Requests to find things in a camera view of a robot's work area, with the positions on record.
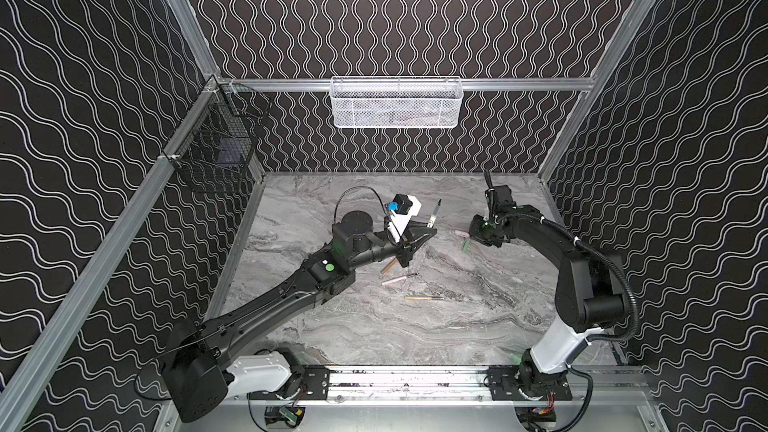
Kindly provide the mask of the green pen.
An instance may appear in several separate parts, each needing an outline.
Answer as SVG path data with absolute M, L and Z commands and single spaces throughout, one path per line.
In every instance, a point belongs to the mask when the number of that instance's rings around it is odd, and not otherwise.
M 433 228 L 435 226 L 435 223 L 436 223 L 436 220 L 437 220 L 440 208 L 441 208 L 441 204 L 442 204 L 442 200 L 439 199 L 436 202 L 432 213 L 430 214 L 429 220 L 427 222 L 427 227 L 428 228 Z

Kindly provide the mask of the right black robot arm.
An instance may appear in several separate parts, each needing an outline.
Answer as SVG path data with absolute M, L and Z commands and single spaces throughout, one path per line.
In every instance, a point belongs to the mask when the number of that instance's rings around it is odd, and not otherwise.
M 620 259 L 588 244 L 537 208 L 519 205 L 507 185 L 485 176 L 487 212 L 473 217 L 470 238 L 488 247 L 522 240 L 557 269 L 555 318 L 526 350 L 519 382 L 533 389 L 563 377 L 592 342 L 622 342 L 639 326 L 639 302 Z

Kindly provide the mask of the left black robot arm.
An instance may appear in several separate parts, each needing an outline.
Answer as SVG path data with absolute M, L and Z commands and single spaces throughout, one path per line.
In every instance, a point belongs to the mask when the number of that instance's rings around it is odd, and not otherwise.
M 244 377 L 234 371 L 237 359 L 285 322 L 350 287 L 357 268 L 390 258 L 406 267 L 435 234 L 428 223 L 407 220 L 394 239 L 387 229 L 374 231 L 368 213 L 348 212 L 333 224 L 330 241 L 285 281 L 230 313 L 200 324 L 176 323 L 159 371 L 180 420 L 194 422 L 233 396 Z

